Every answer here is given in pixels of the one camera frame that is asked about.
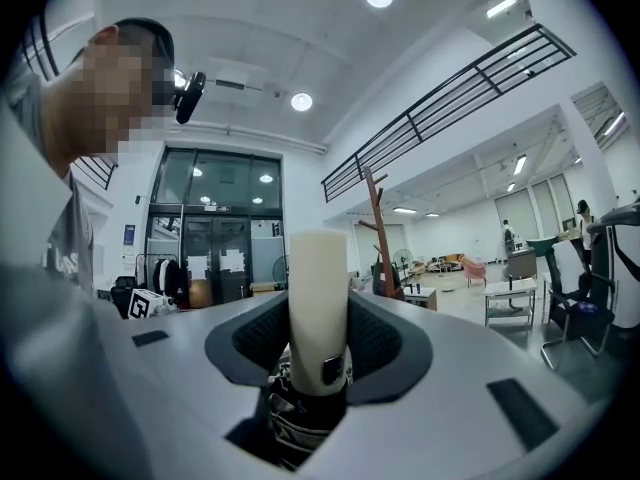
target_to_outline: wooden coat rack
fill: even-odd
[[[367,181],[367,187],[369,187],[369,197],[371,199],[371,205],[373,206],[373,217],[376,223],[371,224],[369,222],[361,220],[359,221],[359,224],[369,229],[373,229],[378,233],[378,241],[380,242],[380,247],[376,247],[376,249],[380,253],[380,256],[382,256],[382,272],[384,273],[385,294],[391,299],[396,299],[399,298],[398,296],[401,293],[404,294],[404,288],[400,286],[398,289],[396,289],[393,283],[393,270],[391,268],[391,258],[389,256],[387,234],[384,229],[384,222],[382,221],[382,213],[380,212],[380,201],[382,200],[383,188],[380,187],[376,191],[376,185],[384,180],[387,175],[383,174],[382,176],[380,176],[380,178],[374,181],[373,174],[371,173],[371,167],[365,166],[364,176]]]

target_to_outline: standing fan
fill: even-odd
[[[393,255],[393,262],[402,269],[404,282],[407,282],[407,269],[413,265],[413,254],[408,249],[400,249]]]
[[[289,282],[289,256],[280,256],[273,264],[273,280],[287,289]]]

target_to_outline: black office chair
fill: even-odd
[[[129,302],[133,289],[136,287],[136,278],[134,276],[120,276],[116,279],[115,286],[111,288],[111,300],[118,308],[120,316],[126,320],[129,318]]]
[[[594,248],[597,245],[599,249],[602,247],[606,249],[606,235],[603,234],[594,237],[593,244]],[[547,251],[545,257],[551,276],[549,320],[553,320],[553,322],[563,330],[563,333],[562,338],[543,343],[540,354],[545,364],[552,370],[557,371],[564,357],[567,341],[579,338],[592,356],[598,357],[602,353],[607,342],[607,337],[609,336],[611,323],[614,320],[612,310],[616,288],[611,279],[593,271],[596,269],[585,269],[585,271],[580,274],[578,290],[571,293],[564,293],[553,248]],[[608,307],[609,300],[611,300],[611,307]],[[581,302],[595,304],[598,309],[593,313],[582,311],[579,307]],[[599,335],[603,331],[604,334],[602,335],[600,347],[596,350],[587,338]],[[560,345],[560,358],[557,364],[554,365],[547,350],[556,345]]]

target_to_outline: person standing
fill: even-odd
[[[580,235],[582,237],[582,247],[584,250],[584,262],[591,266],[591,234],[587,231],[589,224],[594,221],[589,205],[584,199],[578,201],[577,213],[580,215]]]
[[[516,232],[509,225],[509,221],[504,219],[502,221],[502,237],[504,238],[504,248],[507,253],[507,258],[509,258],[509,253],[512,253],[515,250],[515,239]]]

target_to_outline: baseball cap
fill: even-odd
[[[117,27],[124,27],[127,25],[134,25],[151,32],[155,38],[154,40],[154,54],[165,59],[168,67],[173,69],[175,65],[175,53],[173,48],[173,37],[163,25],[155,20],[148,18],[125,18],[114,23]]]

